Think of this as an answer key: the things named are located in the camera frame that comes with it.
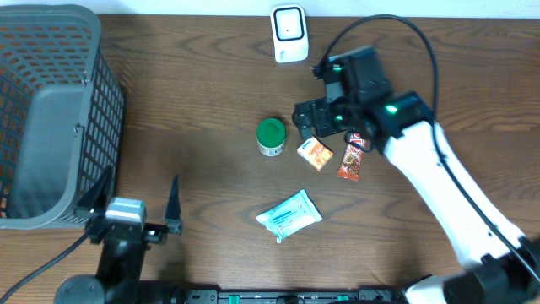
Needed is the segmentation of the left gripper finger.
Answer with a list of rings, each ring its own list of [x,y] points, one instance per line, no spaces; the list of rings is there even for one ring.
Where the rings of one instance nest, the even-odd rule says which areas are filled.
[[[81,197],[75,206],[76,211],[105,211],[110,201],[113,185],[113,166],[108,165],[100,178]]]
[[[165,222],[167,224],[181,223],[178,176],[175,176],[172,181],[170,196],[165,211]]]

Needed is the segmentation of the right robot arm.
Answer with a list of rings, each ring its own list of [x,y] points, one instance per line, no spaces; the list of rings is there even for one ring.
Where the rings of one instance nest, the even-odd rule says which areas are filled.
[[[414,186],[440,223],[462,271],[402,288],[402,303],[523,303],[539,296],[539,243],[489,201],[457,159],[435,115],[413,91],[395,94],[375,49],[328,58],[320,99],[295,106],[302,139],[349,131]]]

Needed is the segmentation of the small orange tissue pack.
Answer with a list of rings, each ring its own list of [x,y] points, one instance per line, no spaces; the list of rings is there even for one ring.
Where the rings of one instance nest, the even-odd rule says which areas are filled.
[[[308,138],[301,144],[297,153],[317,171],[321,171],[333,157],[333,152],[315,137]]]

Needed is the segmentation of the red orange snack packet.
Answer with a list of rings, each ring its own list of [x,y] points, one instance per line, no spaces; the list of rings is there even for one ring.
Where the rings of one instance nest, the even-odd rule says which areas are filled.
[[[337,175],[357,182],[365,153],[371,151],[371,142],[350,131],[345,133],[344,140],[347,146]]]

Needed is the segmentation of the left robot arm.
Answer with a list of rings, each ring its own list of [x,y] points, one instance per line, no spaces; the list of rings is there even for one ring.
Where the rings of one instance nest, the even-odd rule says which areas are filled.
[[[101,244],[94,275],[66,279],[55,294],[55,303],[183,303],[185,292],[164,281],[141,281],[146,252],[166,243],[169,234],[180,235],[183,221],[178,178],[174,177],[165,211],[165,223],[146,220],[144,202],[111,196],[112,167],[76,203],[75,214],[88,218],[84,235]]]

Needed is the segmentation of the green lid jar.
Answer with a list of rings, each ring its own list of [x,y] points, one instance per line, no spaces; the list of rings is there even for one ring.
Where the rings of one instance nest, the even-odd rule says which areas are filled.
[[[261,121],[256,131],[259,151],[269,157],[279,155],[285,146],[286,129],[276,118],[266,118]]]

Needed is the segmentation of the teal wet wipes pack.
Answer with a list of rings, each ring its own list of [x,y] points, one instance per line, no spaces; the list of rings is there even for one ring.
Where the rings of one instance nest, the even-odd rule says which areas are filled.
[[[302,189],[281,204],[259,214],[256,220],[276,236],[277,243],[281,243],[308,225],[322,221],[322,216],[306,190]]]

